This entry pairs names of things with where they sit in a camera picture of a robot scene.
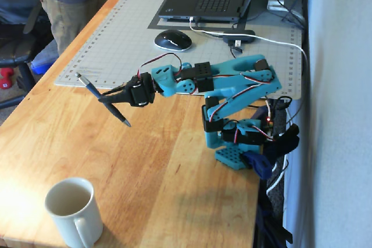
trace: red dumbbell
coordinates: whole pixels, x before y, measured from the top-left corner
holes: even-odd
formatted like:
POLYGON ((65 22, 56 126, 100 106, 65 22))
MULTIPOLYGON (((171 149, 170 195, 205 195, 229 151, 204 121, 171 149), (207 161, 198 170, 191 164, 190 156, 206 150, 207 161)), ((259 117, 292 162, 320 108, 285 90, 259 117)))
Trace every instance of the red dumbbell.
POLYGON ((0 79, 0 88, 2 89, 11 88, 13 84, 10 77, 14 75, 13 68, 1 68, 0 74, 3 76, 3 78, 0 79))

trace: white wall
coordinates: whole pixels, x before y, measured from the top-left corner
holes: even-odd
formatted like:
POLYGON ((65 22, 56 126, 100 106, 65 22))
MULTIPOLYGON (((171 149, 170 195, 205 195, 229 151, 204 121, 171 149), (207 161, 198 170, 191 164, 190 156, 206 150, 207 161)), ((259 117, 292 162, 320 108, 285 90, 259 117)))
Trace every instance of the white wall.
POLYGON ((372 1, 309 0, 309 44, 310 103, 285 177, 292 247, 372 247, 372 1))

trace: khaki pants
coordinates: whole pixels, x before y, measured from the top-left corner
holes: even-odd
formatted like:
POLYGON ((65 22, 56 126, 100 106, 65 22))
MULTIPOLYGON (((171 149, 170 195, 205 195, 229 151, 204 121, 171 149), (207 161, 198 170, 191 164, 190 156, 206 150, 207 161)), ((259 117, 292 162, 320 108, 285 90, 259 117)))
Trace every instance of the khaki pants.
POLYGON ((57 0, 40 1, 52 24, 52 34, 56 39, 59 54, 70 45, 106 2, 106 0, 88 0, 69 4, 57 0))

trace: wooden desk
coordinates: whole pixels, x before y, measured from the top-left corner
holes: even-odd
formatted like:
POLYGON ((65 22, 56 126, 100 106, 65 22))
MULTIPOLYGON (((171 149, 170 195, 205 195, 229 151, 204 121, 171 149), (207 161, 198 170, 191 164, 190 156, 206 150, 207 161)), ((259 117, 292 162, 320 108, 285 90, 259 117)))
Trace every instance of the wooden desk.
POLYGON ((143 109, 120 104, 128 128, 86 89, 53 85, 116 1, 0 128, 0 246, 63 247, 44 197, 79 176, 94 184, 105 224, 96 247, 251 247, 259 179, 206 148, 202 97, 157 96, 143 109))

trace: mug handle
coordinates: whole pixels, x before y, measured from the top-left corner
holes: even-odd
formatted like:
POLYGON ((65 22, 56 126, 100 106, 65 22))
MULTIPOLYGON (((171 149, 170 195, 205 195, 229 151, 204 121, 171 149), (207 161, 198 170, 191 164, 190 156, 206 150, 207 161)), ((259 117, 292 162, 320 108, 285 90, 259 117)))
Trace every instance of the mug handle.
POLYGON ((80 239, 85 248, 90 248, 93 246, 92 235, 88 229, 87 222, 84 218, 78 218, 74 220, 75 227, 80 236, 80 239))

